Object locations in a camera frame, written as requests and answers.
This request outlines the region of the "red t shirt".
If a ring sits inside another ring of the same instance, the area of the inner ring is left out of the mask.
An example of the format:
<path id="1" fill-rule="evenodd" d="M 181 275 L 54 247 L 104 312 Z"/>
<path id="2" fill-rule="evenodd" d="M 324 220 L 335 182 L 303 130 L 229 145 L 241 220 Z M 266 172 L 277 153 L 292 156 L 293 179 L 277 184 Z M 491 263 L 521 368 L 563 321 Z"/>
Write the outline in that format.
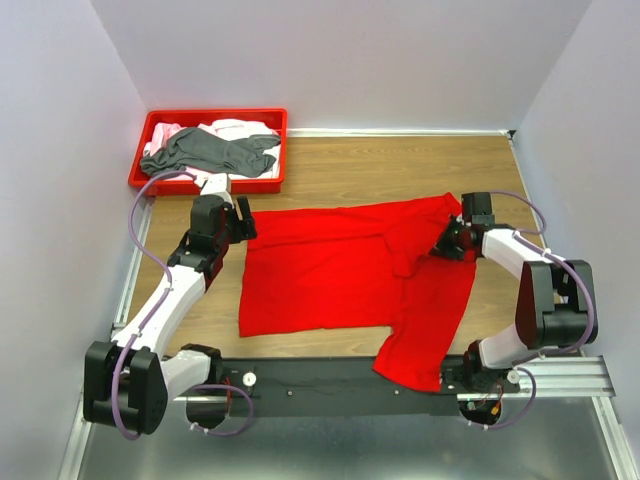
<path id="1" fill-rule="evenodd" d="M 240 336 L 388 327 L 374 371 L 403 387 L 438 391 L 476 265 L 431 251 L 460 212 L 460 202 L 446 193 L 255 213 L 258 236 L 247 247 Z"/>

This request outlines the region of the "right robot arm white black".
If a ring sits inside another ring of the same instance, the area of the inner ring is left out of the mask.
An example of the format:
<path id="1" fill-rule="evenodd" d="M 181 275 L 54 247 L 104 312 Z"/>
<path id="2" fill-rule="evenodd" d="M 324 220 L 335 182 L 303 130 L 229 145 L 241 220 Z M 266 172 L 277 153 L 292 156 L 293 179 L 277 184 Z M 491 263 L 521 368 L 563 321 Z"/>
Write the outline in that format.
<path id="1" fill-rule="evenodd" d="M 513 323 L 469 345 L 450 375 L 483 392 L 516 366 L 557 356 L 595 341 L 598 319 L 591 265 L 543 249 L 507 225 L 452 216 L 431 253 L 462 261 L 467 255 L 500 265 L 519 281 Z"/>

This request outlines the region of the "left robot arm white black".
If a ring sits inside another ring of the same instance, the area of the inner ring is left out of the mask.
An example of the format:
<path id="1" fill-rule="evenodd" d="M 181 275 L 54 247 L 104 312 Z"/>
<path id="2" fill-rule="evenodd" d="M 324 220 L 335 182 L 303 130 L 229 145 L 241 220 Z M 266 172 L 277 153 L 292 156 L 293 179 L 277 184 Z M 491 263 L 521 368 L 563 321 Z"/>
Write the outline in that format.
<path id="1" fill-rule="evenodd" d="M 256 238 L 246 197 L 198 196 L 190 225 L 163 277 L 135 318 L 110 341 L 95 341 L 84 358 L 83 416 L 112 426 L 128 440 L 159 427 L 169 401 L 194 389 L 201 395 L 234 391 L 224 382 L 219 350 L 189 344 L 171 358 L 169 340 L 208 291 L 233 244 Z"/>

